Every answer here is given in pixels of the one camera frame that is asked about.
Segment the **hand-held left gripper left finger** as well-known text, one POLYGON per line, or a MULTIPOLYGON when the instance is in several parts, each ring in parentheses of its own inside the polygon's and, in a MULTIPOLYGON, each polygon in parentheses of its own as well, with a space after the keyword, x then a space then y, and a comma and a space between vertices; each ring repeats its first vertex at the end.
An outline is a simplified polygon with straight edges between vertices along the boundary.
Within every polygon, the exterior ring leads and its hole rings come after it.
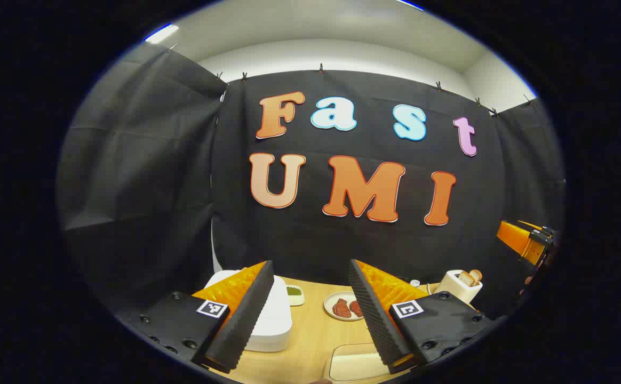
POLYGON ((274 283, 270 260, 247 267, 194 293, 173 291, 117 318, 170 356, 215 369, 234 370, 274 283))

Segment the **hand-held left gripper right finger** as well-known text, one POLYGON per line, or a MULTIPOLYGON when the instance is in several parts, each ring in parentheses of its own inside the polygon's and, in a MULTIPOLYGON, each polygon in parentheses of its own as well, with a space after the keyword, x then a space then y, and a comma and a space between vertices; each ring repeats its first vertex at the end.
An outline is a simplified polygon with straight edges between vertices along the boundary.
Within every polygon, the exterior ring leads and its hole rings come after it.
POLYGON ((390 373, 431 370, 469 349, 495 322, 448 291, 417 287, 352 259, 349 283, 390 373))

